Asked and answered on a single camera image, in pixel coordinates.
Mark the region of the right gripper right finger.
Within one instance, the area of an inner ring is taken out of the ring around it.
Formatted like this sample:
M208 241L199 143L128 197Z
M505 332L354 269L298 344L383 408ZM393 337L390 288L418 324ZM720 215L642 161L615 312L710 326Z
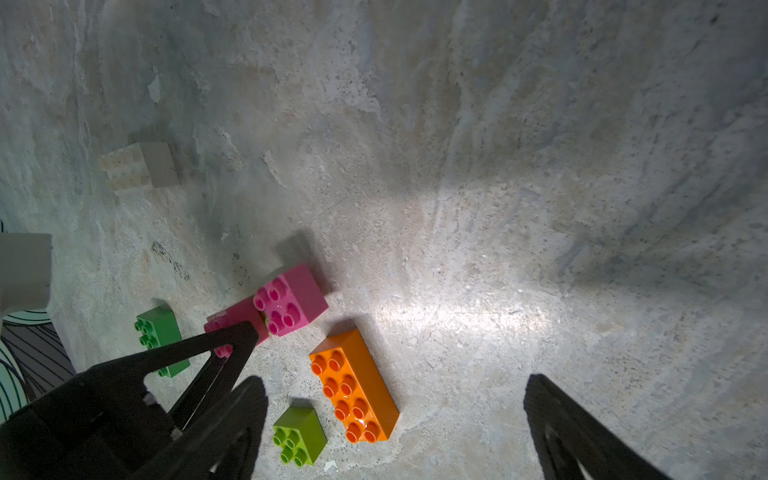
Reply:
M543 374L529 376L524 409L546 479L667 477Z

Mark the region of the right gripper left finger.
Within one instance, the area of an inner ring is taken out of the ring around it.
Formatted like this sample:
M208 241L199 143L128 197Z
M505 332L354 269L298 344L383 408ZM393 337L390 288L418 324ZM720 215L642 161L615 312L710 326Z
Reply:
M249 479L268 410L264 383L250 376L133 479Z

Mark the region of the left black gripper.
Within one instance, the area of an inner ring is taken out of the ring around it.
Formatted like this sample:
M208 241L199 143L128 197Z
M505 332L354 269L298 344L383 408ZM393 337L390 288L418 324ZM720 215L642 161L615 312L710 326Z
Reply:
M1 477L130 477L171 444L174 425L191 426L233 389L259 339L251 324L236 323L90 368L89 376L74 377L1 426ZM145 377L206 352L169 417Z

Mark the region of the lime green long lego brick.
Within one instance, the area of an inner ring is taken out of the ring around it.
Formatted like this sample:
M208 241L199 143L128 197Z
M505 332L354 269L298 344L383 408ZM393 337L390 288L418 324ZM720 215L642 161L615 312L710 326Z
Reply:
M182 340L175 315L166 306L158 306L139 314L134 327L140 334L141 345L148 350Z

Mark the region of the orange long lego brick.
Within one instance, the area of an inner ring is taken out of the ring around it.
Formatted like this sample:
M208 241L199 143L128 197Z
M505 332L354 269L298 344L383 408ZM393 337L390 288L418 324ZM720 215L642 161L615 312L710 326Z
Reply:
M359 330L326 338L309 359L335 418L344 426L347 441L374 444L388 440L399 410Z

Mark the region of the white lego brick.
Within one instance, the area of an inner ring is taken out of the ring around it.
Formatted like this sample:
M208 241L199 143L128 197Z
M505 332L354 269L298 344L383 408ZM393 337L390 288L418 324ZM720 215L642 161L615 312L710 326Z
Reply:
M180 184L170 147L163 142L137 142L112 151L99 159L99 167L117 195Z

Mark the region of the lime green small lego brick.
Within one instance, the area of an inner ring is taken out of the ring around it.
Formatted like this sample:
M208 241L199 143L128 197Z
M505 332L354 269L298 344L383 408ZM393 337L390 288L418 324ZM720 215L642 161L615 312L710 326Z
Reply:
M273 443L281 449L280 460L301 468L313 465L327 444L316 411L290 406L273 424Z

